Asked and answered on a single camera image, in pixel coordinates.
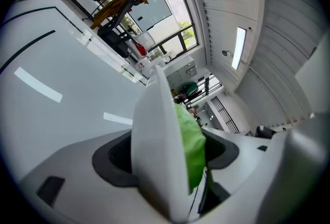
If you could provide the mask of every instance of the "yellow cloth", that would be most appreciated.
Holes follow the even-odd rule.
[[[118,14],[118,12],[128,4],[130,0],[112,0],[104,8],[102,8],[98,13],[94,15],[94,23],[91,25],[91,29],[95,29],[99,26],[102,21],[108,17],[113,17]],[[139,4],[145,3],[148,4],[147,0],[139,0]]]

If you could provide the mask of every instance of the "white ceiling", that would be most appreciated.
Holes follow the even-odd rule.
[[[295,74],[327,27],[318,0],[202,0],[209,29],[207,68],[250,107],[261,124],[276,126],[309,116]],[[222,50],[234,52],[236,28],[247,29],[238,70]]]

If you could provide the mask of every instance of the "fluorescent light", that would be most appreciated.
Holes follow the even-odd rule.
[[[237,28],[237,37],[236,37],[236,46],[235,46],[235,53],[233,58],[232,67],[235,68],[235,70],[238,69],[238,65],[241,61],[244,43],[245,43],[245,36],[246,36],[246,29],[244,28]]]
[[[39,93],[45,95],[46,97],[53,99],[54,101],[60,103],[62,99],[62,95],[47,85],[43,84],[39,80],[35,79],[32,75],[26,72],[24,69],[19,67],[14,73],[19,79],[21,79],[24,83],[32,87],[34,90]]]
[[[113,121],[113,122],[117,122],[117,123],[122,123],[122,124],[127,124],[127,125],[133,124],[132,119],[122,118],[122,117],[119,117],[119,116],[116,116],[116,115],[113,115],[110,113],[106,113],[106,112],[103,113],[103,118],[105,120],[109,120],[109,121]]]

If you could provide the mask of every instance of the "metal railing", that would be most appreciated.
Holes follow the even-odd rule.
[[[238,128],[236,127],[235,122],[233,121],[232,117],[229,115],[225,107],[221,104],[218,97],[215,97],[211,100],[211,102],[216,107],[217,111],[220,113],[223,120],[226,122],[231,133],[239,133]]]

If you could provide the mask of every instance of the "green cloth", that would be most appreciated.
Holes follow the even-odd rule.
[[[203,177],[206,138],[194,117],[185,108],[175,105],[175,110],[185,149],[189,189],[192,193]]]

